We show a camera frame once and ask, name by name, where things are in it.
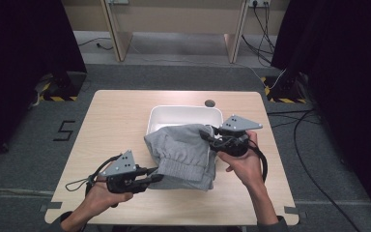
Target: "white container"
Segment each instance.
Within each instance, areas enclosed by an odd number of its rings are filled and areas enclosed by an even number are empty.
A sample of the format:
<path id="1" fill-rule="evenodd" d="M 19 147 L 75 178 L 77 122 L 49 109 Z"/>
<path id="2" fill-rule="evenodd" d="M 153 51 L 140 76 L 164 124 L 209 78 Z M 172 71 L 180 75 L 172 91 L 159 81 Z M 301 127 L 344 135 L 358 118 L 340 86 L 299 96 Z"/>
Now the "white container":
<path id="1" fill-rule="evenodd" d="M 150 113 L 147 134 L 168 126 L 186 124 L 211 125 L 218 128 L 222 124 L 219 109 L 205 106 L 159 105 Z"/>

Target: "hand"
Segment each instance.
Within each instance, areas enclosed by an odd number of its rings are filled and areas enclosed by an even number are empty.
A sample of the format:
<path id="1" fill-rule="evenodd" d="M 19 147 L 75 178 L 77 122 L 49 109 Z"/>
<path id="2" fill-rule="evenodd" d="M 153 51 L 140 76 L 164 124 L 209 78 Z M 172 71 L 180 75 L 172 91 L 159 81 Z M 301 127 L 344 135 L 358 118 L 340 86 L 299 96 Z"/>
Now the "hand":
<path id="1" fill-rule="evenodd" d="M 62 221 L 61 226 L 65 231 L 79 231 L 87 221 L 98 216 L 107 210 L 110 206 L 117 203 L 129 201 L 133 193 L 111 193 L 107 189 L 106 183 L 96 182 L 83 202 L 71 213 L 71 215 Z"/>
<path id="2" fill-rule="evenodd" d="M 246 132 L 249 136 L 249 145 L 257 147 L 257 133 L 251 130 Z M 220 159 L 227 162 L 230 166 L 226 169 L 227 172 L 234 171 L 245 186 L 263 185 L 261 161 L 259 157 L 252 151 L 248 151 L 241 157 L 232 157 L 224 152 L 218 152 Z"/>

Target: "wall outlet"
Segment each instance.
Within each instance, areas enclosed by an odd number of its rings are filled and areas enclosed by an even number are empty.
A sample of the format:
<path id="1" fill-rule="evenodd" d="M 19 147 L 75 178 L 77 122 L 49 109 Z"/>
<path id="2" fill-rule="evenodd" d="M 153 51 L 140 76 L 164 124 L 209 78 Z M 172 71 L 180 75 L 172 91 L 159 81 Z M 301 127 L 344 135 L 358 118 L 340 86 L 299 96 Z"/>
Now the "wall outlet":
<path id="1" fill-rule="evenodd" d="M 271 4 L 271 0 L 248 0 L 248 7 L 254 7 L 254 1 L 257 1 L 257 8 L 265 8 Z"/>

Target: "gray carpet floor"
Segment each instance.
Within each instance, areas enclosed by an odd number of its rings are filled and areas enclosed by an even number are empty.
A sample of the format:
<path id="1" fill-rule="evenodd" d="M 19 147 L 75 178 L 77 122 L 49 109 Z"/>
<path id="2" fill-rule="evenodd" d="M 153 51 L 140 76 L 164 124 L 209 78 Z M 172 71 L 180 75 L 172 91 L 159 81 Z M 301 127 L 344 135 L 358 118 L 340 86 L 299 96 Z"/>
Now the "gray carpet floor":
<path id="1" fill-rule="evenodd" d="M 300 223 L 291 231 L 355 231 L 345 217 L 312 183 L 300 160 L 324 192 L 360 231 L 371 231 L 371 202 L 352 169 L 341 161 L 340 150 L 329 134 L 323 115 L 314 111 L 294 129 L 303 113 L 271 114 L 317 108 L 315 103 L 275 103 L 266 99 L 262 82 L 245 68 L 181 66 L 87 65 L 88 75 L 77 101 L 41 101 L 33 107 L 0 154 L 0 231 L 37 231 L 45 225 L 44 206 L 61 177 L 90 101 L 101 89 L 255 91 L 264 99 L 276 144 Z M 258 75 L 277 75 L 256 69 Z M 73 131 L 69 141 L 53 141 Z M 298 144 L 300 157 L 296 152 Z M 107 231 L 110 226 L 89 225 L 86 231 Z"/>

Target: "black sleeve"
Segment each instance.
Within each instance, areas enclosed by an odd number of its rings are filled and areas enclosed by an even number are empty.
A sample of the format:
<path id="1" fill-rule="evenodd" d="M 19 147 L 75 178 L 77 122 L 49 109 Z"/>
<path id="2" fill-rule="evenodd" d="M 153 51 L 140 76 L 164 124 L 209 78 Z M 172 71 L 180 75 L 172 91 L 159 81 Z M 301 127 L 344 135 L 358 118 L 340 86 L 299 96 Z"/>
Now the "black sleeve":
<path id="1" fill-rule="evenodd" d="M 258 229 L 260 232 L 288 232 L 288 225 L 285 218 L 282 216 L 278 217 L 278 223 L 272 225 L 265 225 L 258 223 Z"/>
<path id="2" fill-rule="evenodd" d="M 60 223 L 71 215 L 71 211 L 63 213 L 60 217 L 55 219 L 51 224 L 42 229 L 41 232 L 65 232 L 60 226 Z"/>

